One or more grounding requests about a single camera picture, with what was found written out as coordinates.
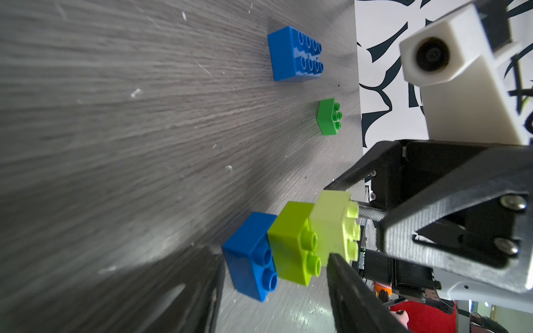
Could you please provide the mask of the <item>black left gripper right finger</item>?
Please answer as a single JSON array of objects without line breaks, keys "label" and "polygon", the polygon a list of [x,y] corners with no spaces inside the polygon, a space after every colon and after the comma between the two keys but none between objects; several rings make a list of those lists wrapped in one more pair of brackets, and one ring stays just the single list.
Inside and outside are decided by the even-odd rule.
[{"label": "black left gripper right finger", "polygon": [[327,279],[337,332],[408,331],[341,255],[329,255]]}]

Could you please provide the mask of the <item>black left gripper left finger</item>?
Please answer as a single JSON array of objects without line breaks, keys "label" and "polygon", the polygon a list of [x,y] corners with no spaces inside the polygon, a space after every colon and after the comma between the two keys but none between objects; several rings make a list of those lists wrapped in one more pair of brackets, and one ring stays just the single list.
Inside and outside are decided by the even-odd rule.
[{"label": "black left gripper left finger", "polygon": [[138,332],[215,332],[226,265],[222,251],[191,246],[173,287],[159,297]]}]

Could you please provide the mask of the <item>light lime lego brick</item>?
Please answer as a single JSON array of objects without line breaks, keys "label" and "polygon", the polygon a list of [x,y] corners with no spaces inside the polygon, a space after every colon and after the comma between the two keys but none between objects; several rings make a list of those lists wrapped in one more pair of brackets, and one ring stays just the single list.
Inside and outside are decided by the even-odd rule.
[{"label": "light lime lego brick", "polygon": [[348,263],[359,258],[361,228],[357,223],[359,205],[348,191],[323,190],[310,215],[311,229],[318,236],[315,254],[323,266],[331,253]]}]

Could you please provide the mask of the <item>blue small lego brick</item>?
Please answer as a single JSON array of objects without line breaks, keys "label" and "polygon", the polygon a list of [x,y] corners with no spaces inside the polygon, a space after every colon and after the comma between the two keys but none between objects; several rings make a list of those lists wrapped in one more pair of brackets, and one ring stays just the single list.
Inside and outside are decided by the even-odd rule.
[{"label": "blue small lego brick", "polygon": [[265,302],[278,285],[267,237],[276,218],[276,215],[252,213],[222,246],[236,290],[260,302]]}]

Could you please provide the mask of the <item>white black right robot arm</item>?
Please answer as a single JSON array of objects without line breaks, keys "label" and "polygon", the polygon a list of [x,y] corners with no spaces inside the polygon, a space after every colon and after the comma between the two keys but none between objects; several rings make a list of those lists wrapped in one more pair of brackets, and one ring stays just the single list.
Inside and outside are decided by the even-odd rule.
[{"label": "white black right robot arm", "polygon": [[328,188],[367,176],[378,194],[361,212],[396,291],[532,310],[532,147],[383,141]]}]

